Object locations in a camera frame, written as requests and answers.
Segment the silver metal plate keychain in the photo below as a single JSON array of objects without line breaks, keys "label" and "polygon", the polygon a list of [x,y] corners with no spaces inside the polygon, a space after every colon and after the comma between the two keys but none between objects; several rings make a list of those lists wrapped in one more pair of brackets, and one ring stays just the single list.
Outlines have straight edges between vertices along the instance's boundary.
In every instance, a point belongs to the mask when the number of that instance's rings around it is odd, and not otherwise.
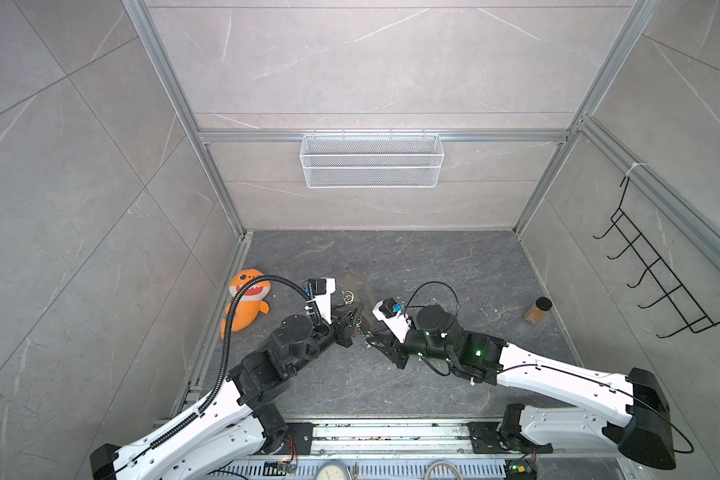
[{"label": "silver metal plate keychain", "polygon": [[342,290],[353,294],[353,302],[360,306],[357,318],[357,330],[363,336],[369,336],[376,319],[372,314],[376,296],[370,280],[360,273],[348,272],[342,279]]}]

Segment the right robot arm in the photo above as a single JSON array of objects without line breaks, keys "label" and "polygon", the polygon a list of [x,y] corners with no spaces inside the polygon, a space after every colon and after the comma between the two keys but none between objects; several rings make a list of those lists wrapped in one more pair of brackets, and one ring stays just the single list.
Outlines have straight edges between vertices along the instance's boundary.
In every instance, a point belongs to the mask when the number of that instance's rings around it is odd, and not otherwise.
[{"label": "right robot arm", "polygon": [[446,375],[535,392],[561,408],[507,406],[498,428],[505,448],[539,452],[568,441],[615,449],[646,467],[677,466],[670,407],[656,376],[585,369],[552,360],[501,338],[464,329],[438,304],[409,315],[394,299],[378,302],[360,330],[369,345],[398,368],[416,357],[446,363]]}]

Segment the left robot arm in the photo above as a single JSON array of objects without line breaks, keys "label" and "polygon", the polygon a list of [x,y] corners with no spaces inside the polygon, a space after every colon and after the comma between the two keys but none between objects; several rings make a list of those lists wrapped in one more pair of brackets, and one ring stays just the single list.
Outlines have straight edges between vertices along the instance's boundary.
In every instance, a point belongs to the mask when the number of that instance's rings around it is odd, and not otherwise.
[{"label": "left robot arm", "polygon": [[351,346],[361,309],[357,303],[339,306],[318,324],[306,315],[285,318],[196,404],[131,444],[96,449],[93,477],[197,479],[230,461],[277,450],[288,425],[275,398],[332,345]]}]

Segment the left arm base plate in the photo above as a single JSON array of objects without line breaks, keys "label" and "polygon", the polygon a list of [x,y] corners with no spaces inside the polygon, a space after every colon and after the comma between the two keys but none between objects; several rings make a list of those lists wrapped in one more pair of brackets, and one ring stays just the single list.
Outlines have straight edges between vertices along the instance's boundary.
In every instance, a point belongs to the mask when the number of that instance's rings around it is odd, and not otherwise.
[{"label": "left arm base plate", "polygon": [[268,440],[260,452],[288,457],[292,454],[296,456],[309,455],[313,443],[314,428],[313,423],[289,423],[285,434],[281,438],[275,437]]}]

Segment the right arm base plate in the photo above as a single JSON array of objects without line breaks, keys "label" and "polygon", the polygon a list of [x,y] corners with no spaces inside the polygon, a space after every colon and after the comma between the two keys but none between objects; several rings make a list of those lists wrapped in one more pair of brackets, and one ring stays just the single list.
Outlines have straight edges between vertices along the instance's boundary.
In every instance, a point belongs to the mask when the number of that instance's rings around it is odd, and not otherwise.
[{"label": "right arm base plate", "polygon": [[519,425],[499,422],[468,422],[468,437],[475,454],[548,454],[554,449],[550,443],[537,444],[522,435]]}]

